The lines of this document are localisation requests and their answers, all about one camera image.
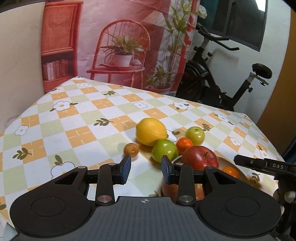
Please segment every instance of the book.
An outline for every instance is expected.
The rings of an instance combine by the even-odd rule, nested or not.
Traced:
[[[59,60],[55,61],[55,66],[56,66],[56,78],[60,78],[60,73],[59,73]]]
[[[50,65],[49,65],[49,63],[47,63],[46,66],[47,66],[47,76],[48,76],[48,80],[51,80],[51,75],[50,75]]]
[[[60,75],[60,77],[64,77],[63,73],[62,73],[62,60],[61,59],[59,60],[59,75]]]
[[[66,76],[66,61],[62,59],[62,76]]]
[[[48,80],[47,64],[42,65],[42,76],[44,80]]]
[[[49,69],[50,69],[50,79],[53,80],[53,79],[55,79],[55,76],[54,76],[54,63],[53,62],[49,63]]]
[[[55,61],[52,62],[53,64],[53,67],[54,67],[54,79],[57,78],[57,68],[56,68],[56,65],[55,65]]]
[[[65,60],[65,76],[69,75],[68,74],[68,60]]]

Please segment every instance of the checkered tablecloth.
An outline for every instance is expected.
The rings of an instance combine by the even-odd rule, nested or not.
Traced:
[[[17,197],[76,166],[119,163],[124,146],[136,142],[136,124],[146,117],[163,122],[175,140],[192,126],[202,127],[203,145],[230,162],[237,154],[282,161],[244,114],[75,77],[40,98],[0,135],[0,213],[9,219]],[[116,196],[155,194],[162,174],[150,151],[140,145],[127,184],[114,187]],[[269,194],[276,189],[273,177],[240,169],[257,188]],[[94,194],[91,185],[88,198]]]

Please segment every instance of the white wall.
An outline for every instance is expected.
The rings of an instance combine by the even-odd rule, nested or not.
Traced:
[[[44,5],[0,13],[0,133],[44,95],[40,57]]]
[[[235,105],[236,112],[247,114],[255,123],[261,114],[275,87],[283,65],[290,31],[290,7],[283,0],[268,0],[266,28],[260,52],[234,41],[224,41],[230,47],[239,47],[239,51],[228,51],[214,42],[210,42],[204,52],[211,52],[209,68],[220,89],[230,97],[236,93],[243,81],[252,71],[252,64],[261,63],[269,67],[273,76],[267,80],[268,86],[262,86],[256,79],[251,84],[253,91],[246,92]],[[203,37],[195,31],[188,59],[194,55],[193,47],[200,46]]]

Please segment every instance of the bike seat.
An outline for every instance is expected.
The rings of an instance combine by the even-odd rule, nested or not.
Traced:
[[[256,75],[264,78],[264,79],[270,79],[272,77],[272,71],[270,68],[263,64],[253,64],[252,65],[253,72],[255,72]]]

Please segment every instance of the screw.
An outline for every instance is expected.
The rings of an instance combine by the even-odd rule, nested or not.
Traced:
[[[107,203],[107,202],[112,201],[112,198],[111,198],[110,196],[108,196],[108,195],[101,195],[101,196],[99,196],[99,197],[97,198],[97,200],[98,200],[99,202]]]
[[[189,196],[189,195],[183,195],[181,197],[179,197],[179,200],[181,202],[192,202],[193,201],[193,197]]]

